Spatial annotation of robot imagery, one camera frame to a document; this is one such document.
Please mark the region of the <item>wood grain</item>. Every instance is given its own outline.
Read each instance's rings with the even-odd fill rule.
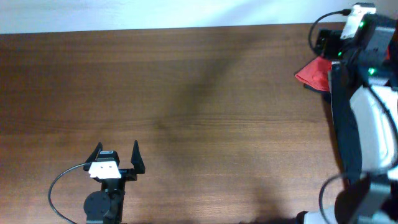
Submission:
[[[47,190],[98,141],[147,173],[126,184],[125,223],[238,223],[317,210],[338,172],[329,107],[296,70],[309,25],[0,35],[0,214],[64,223]],[[62,178],[54,204],[84,223],[100,185]],[[333,204],[340,184],[326,193]]]

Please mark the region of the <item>red cloth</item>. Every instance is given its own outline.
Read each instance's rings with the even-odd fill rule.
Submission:
[[[296,78],[312,88],[320,91],[329,90],[328,71],[331,68],[331,62],[327,59],[317,57],[301,71],[295,74]]]

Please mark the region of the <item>green led light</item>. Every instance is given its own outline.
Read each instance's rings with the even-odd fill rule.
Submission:
[[[370,75],[373,75],[376,72],[376,69],[369,68],[368,72],[369,72]]]

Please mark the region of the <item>black cable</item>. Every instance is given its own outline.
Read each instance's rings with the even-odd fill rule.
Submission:
[[[325,210],[323,209],[323,193],[325,193],[326,187],[336,179],[340,179],[340,178],[345,179],[345,178],[349,178],[349,177],[356,177],[358,174],[361,175],[361,174],[363,174],[363,172],[344,172],[341,174],[336,174],[336,175],[330,177],[329,179],[327,179],[322,184],[321,191],[319,191],[318,203],[319,203],[319,211],[321,212],[322,218],[324,219],[326,224],[331,224],[331,222],[329,222],[329,219],[326,217]]]
[[[85,166],[85,165],[90,165],[90,163],[87,162],[87,163],[75,165],[75,166],[73,166],[73,167],[71,167],[71,168],[69,168],[69,169],[63,171],[60,175],[58,175],[57,178],[55,178],[55,180],[52,182],[52,184],[51,184],[51,186],[50,186],[50,188],[49,188],[48,198],[49,198],[50,207],[51,207],[52,210],[55,212],[55,214],[57,214],[59,217],[61,217],[61,218],[63,218],[64,220],[66,220],[68,223],[77,224],[77,223],[75,223],[74,221],[70,220],[69,218],[63,216],[63,215],[62,215],[60,212],[58,212],[58,210],[54,207],[54,205],[53,205],[53,203],[52,203],[52,201],[51,201],[51,191],[52,191],[52,188],[54,187],[55,183],[57,183],[57,181],[59,180],[59,178],[61,178],[61,177],[62,177],[63,175],[65,175],[66,173],[68,173],[68,172],[70,172],[70,171],[72,171],[72,170],[74,170],[74,169],[77,169],[77,168],[79,168],[79,167]]]
[[[392,118],[391,115],[391,111],[386,107],[385,102],[383,102],[379,95],[377,95],[372,86],[369,85],[369,91],[371,92],[372,96],[375,97],[376,101],[380,104],[383,112],[386,114],[388,122],[390,123],[391,127],[392,127],[392,132],[394,132],[394,137],[396,142],[398,141],[398,129],[397,126],[395,125],[394,119]],[[388,172],[390,169],[395,169],[398,167],[398,158],[394,161],[394,163],[392,164],[392,167],[388,167],[386,170],[380,170],[381,173],[386,173]]]
[[[311,26],[311,28],[310,28],[310,32],[308,33],[308,44],[309,44],[311,50],[312,50],[317,56],[321,56],[322,53],[321,53],[321,52],[318,52],[317,50],[315,50],[315,48],[314,48],[313,45],[312,45],[312,41],[311,41],[311,39],[312,39],[312,32],[313,32],[315,26],[319,23],[319,21],[321,21],[322,19],[324,19],[324,18],[326,18],[326,17],[328,17],[328,16],[337,15],[337,14],[342,14],[343,16],[348,16],[350,13],[351,13],[351,10],[350,10],[350,9],[344,9],[344,10],[341,10],[341,11],[331,12],[331,13],[328,13],[328,14],[325,14],[325,15],[319,17],[319,19],[317,19],[317,20],[312,24],[312,26]]]
[[[355,49],[355,51],[353,52],[353,54],[349,57],[347,65],[352,65],[355,58],[358,56],[358,54],[360,53],[360,48]]]

